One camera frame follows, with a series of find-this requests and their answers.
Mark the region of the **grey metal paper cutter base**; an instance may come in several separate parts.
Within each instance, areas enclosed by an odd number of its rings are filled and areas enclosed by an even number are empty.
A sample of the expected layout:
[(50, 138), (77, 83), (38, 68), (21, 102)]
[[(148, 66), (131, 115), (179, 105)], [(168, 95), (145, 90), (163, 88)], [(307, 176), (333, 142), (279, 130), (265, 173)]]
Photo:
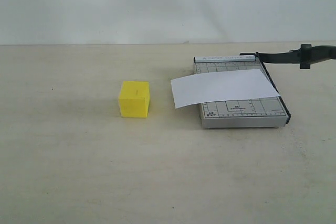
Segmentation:
[[(254, 53), (194, 58), (196, 74), (248, 69), (259, 69), (273, 83), (265, 65)], [(198, 108), (202, 127), (205, 129), (282, 127), (291, 119), (281, 97), (206, 102), (200, 103)]]

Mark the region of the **yellow foam cube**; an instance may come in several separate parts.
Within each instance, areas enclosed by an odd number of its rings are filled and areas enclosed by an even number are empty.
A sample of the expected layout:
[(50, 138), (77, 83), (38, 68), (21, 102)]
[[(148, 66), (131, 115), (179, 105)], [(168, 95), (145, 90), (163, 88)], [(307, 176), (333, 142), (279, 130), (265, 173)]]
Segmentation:
[(118, 96), (123, 118), (147, 118), (150, 105), (150, 85), (146, 81), (124, 81)]

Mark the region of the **black cutter blade lever arm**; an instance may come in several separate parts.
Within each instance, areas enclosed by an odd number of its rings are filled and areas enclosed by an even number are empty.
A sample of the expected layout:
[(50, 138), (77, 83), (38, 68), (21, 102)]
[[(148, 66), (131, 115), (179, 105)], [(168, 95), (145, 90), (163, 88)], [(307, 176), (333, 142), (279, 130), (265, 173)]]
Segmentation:
[(301, 44), (299, 49), (282, 53), (240, 53), (240, 56), (253, 55), (263, 63), (298, 64), (300, 69), (310, 69), (312, 64), (335, 60), (335, 46)]

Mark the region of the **white paper sheet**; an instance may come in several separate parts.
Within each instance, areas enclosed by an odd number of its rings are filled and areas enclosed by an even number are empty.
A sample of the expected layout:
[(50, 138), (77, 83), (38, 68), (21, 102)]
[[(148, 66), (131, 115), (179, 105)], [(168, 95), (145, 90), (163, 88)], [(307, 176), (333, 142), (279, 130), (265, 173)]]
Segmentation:
[(175, 108), (217, 101), (278, 97), (260, 69), (193, 74), (171, 80)]

